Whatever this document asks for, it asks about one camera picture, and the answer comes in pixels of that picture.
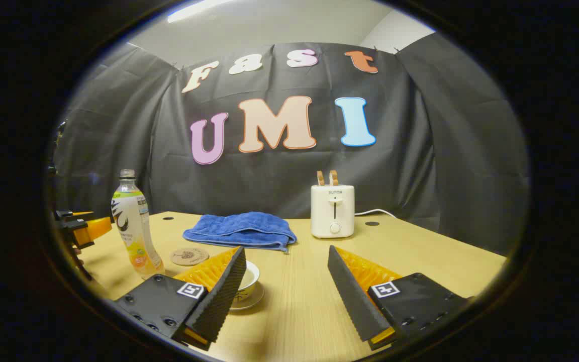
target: wooden table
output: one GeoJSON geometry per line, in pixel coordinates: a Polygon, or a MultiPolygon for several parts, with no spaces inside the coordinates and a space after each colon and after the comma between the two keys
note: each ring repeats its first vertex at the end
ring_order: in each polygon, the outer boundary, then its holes
{"type": "MultiPolygon", "coordinates": [[[[150,216],[153,244],[168,276],[188,268],[170,261],[173,250],[200,247],[211,256],[227,250],[182,238],[183,231],[199,219],[200,215],[173,212],[150,216]],[[167,216],[173,220],[164,220],[167,216]]],[[[247,259],[260,269],[264,298],[251,309],[230,312],[218,340],[203,353],[229,361],[355,360],[372,354],[356,334],[328,271],[329,245],[403,276],[424,273],[462,297],[480,293],[506,260],[388,215],[357,216],[354,235],[342,239],[314,238],[309,219],[287,222],[298,238],[289,254],[245,250],[247,259]],[[368,221],[379,225],[368,226],[368,221]]],[[[142,282],[129,263],[115,224],[94,246],[84,249],[80,258],[106,290],[107,298],[115,300],[142,282]]]]}

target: white cable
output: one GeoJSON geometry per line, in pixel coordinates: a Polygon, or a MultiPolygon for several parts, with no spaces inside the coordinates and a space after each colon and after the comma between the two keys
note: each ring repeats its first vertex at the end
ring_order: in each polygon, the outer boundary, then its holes
{"type": "Polygon", "coordinates": [[[386,214],[392,216],[393,218],[397,218],[397,216],[389,213],[389,212],[386,211],[386,210],[381,210],[381,209],[372,209],[372,210],[368,210],[368,211],[363,211],[363,213],[356,213],[356,214],[354,214],[354,215],[365,215],[365,214],[369,214],[369,213],[374,213],[374,211],[381,211],[382,213],[386,213],[386,214]]]}

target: letter cutout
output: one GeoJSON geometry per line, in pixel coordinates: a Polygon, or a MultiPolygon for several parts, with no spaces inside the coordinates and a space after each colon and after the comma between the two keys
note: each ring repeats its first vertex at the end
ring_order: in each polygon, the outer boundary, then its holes
{"type": "Polygon", "coordinates": [[[225,148],[225,121],[229,117],[228,113],[218,113],[211,117],[214,124],[214,148],[211,151],[205,151],[203,147],[203,130],[207,125],[207,120],[202,119],[191,125],[191,154],[194,161],[200,165],[209,165],[218,161],[223,155],[225,148]]]}
{"type": "Polygon", "coordinates": [[[229,73],[238,74],[243,73],[244,71],[256,70],[262,67],[262,63],[260,62],[261,59],[262,55],[260,54],[250,54],[238,58],[234,62],[234,66],[232,66],[232,68],[229,68],[229,73]]]}
{"type": "Polygon", "coordinates": [[[192,70],[191,74],[189,75],[189,81],[186,83],[186,87],[182,89],[182,93],[186,93],[196,89],[197,87],[200,87],[200,80],[205,80],[211,69],[216,68],[218,64],[218,60],[216,60],[215,62],[205,64],[192,70]]]}
{"type": "Polygon", "coordinates": [[[341,143],[350,147],[370,146],[376,142],[376,137],[368,131],[365,121],[365,99],[358,97],[337,98],[334,101],[343,112],[345,122],[345,135],[341,137],[341,143]]]}
{"type": "Polygon", "coordinates": [[[379,72],[379,69],[368,64],[368,60],[372,62],[372,57],[363,54],[361,51],[347,51],[345,55],[352,58],[352,64],[354,64],[354,68],[365,71],[365,73],[379,72]]]}
{"type": "Polygon", "coordinates": [[[288,66],[292,68],[298,68],[301,66],[313,66],[319,62],[317,57],[313,57],[316,53],[312,49],[303,50],[292,50],[287,53],[289,60],[287,61],[288,66]]]}
{"type": "Polygon", "coordinates": [[[245,134],[238,149],[243,153],[258,152],[263,144],[258,140],[258,130],[271,148],[276,148],[287,128],[283,146],[289,149],[304,149],[316,146],[317,140],[310,133],[308,106],[312,99],[307,96],[288,97],[280,106],[278,115],[269,109],[262,99],[242,101],[238,108],[245,113],[245,134]]]}

